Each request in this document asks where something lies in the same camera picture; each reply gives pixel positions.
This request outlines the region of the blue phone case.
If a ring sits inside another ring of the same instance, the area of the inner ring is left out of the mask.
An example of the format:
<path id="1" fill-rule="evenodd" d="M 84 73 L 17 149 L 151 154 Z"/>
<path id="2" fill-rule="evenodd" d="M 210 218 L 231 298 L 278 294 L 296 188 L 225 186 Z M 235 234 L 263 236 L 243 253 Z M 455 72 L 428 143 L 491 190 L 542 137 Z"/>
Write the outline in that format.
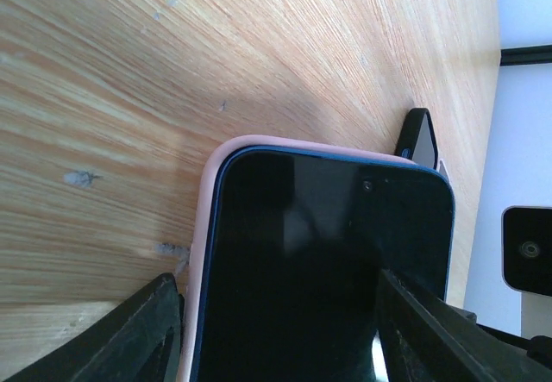
<path id="1" fill-rule="evenodd" d="M 233 152 L 215 177 L 191 380 L 374 380 L 380 271 L 444 297 L 454 214 L 426 167 Z"/>

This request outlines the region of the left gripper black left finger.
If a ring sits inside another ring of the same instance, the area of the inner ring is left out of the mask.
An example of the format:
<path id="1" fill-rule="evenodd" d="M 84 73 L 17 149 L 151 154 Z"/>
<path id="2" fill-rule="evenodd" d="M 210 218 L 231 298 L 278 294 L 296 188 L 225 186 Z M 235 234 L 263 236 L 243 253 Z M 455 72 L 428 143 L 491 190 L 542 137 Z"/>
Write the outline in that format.
<path id="1" fill-rule="evenodd" d="M 184 297 L 162 273 L 82 334 L 10 381 L 175 381 Z"/>

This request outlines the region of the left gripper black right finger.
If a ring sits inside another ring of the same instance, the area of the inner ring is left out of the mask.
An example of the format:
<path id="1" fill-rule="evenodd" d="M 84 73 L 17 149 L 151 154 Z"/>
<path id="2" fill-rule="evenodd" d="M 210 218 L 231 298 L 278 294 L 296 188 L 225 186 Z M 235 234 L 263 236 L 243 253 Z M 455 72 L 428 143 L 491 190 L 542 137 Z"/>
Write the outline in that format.
<path id="1" fill-rule="evenodd" d="M 383 270 L 377 327 L 391 381 L 549 381 L 551 339 L 476 322 L 418 283 Z"/>

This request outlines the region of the black phone case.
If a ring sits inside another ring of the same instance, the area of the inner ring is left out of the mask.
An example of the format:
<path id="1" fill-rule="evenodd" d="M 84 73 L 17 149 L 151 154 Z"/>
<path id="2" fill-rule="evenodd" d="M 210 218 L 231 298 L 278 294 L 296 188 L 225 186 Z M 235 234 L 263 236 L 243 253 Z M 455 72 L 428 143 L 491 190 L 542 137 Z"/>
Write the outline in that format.
<path id="1" fill-rule="evenodd" d="M 405 116 L 394 154 L 430 169 L 437 169 L 438 146 L 430 111 L 413 108 Z"/>

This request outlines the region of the pink translucent phone case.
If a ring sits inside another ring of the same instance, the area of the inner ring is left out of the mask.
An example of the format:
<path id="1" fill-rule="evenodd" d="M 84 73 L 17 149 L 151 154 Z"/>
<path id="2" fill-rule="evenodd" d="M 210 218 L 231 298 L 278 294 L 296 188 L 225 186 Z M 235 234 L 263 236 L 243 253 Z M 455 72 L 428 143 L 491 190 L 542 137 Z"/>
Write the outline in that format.
<path id="1" fill-rule="evenodd" d="M 246 147 L 289 147 L 293 150 L 336 154 L 342 157 L 362 160 L 382 161 L 386 164 L 414 167 L 420 166 L 414 162 L 394 155 L 375 153 L 355 148 L 338 147 L 334 145 L 315 143 L 311 141 L 293 140 L 268 135 L 243 135 L 224 142 L 208 158 L 205 163 L 198 190 L 198 205 L 196 210 L 195 228 L 189 256 L 189 278 L 185 288 L 184 336 L 180 356 L 177 381 L 190 381 L 194 349 L 199 346 L 197 335 L 199 331 L 200 297 L 204 294 L 202 285 L 207 282 L 203 277 L 207 266 L 206 248 L 208 241 L 210 212 L 215 196 L 216 176 L 223 167 L 223 162 L 233 153 Z"/>

